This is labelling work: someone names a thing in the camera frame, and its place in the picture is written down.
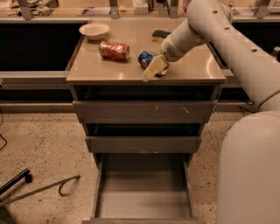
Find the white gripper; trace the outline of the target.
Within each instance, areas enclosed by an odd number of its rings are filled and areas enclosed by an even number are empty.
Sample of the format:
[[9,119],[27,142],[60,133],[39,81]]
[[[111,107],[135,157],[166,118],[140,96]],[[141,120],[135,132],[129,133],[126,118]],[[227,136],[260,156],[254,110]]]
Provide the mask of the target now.
[[142,76],[143,81],[149,81],[157,74],[165,73],[169,62],[180,60],[194,47],[201,46],[206,42],[207,39],[198,34],[187,20],[183,21],[161,43],[160,53],[162,55],[153,57],[151,61],[141,60],[141,65],[145,68]]

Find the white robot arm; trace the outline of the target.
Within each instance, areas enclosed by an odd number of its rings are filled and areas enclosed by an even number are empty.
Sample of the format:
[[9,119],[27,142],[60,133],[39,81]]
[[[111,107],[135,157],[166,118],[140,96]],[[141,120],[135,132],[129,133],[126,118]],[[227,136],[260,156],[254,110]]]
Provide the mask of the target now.
[[206,41],[257,109],[236,122],[223,140],[216,224],[280,224],[280,63],[231,25],[218,0],[191,0],[185,21],[162,42],[143,80]]

